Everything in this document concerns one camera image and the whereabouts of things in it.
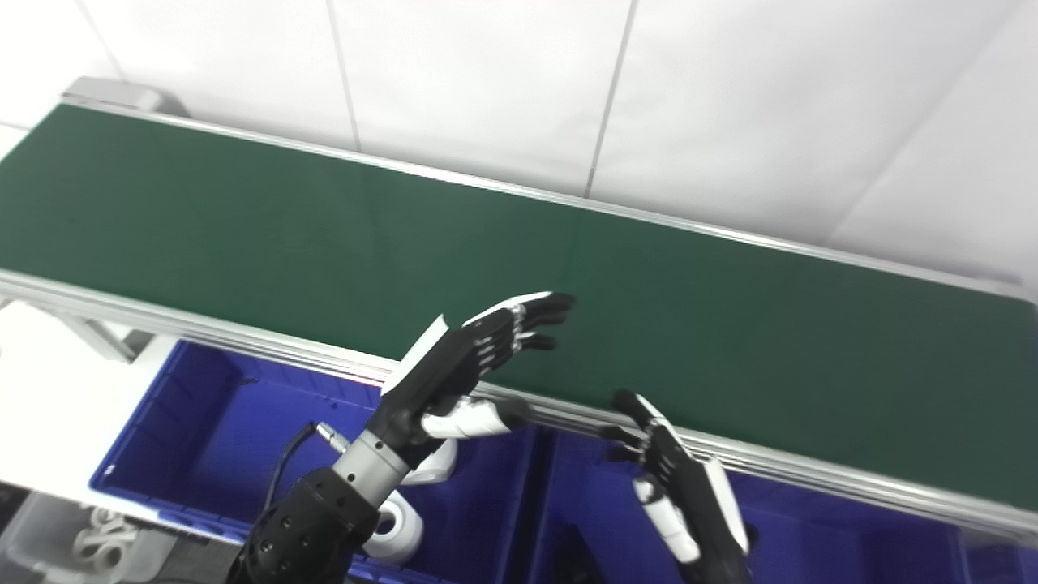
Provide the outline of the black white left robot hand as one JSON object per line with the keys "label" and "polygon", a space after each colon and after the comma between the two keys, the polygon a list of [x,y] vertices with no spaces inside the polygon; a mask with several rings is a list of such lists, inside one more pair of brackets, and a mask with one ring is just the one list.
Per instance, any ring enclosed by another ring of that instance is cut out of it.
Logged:
{"label": "black white left robot hand", "polygon": [[422,428],[426,415],[446,415],[519,352],[556,347],[537,329],[565,322],[575,304],[571,294],[537,291],[508,297],[457,328],[438,316],[386,380],[366,432],[415,469],[442,443]]}

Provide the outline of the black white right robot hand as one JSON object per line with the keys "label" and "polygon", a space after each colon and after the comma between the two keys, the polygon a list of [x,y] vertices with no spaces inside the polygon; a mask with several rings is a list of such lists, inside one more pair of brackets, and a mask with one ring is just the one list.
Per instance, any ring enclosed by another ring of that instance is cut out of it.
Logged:
{"label": "black white right robot hand", "polygon": [[695,458],[666,415],[630,389],[616,389],[611,407],[637,425],[601,428],[607,458],[634,463],[641,510],[686,583],[752,583],[752,526],[742,518],[723,465]]}

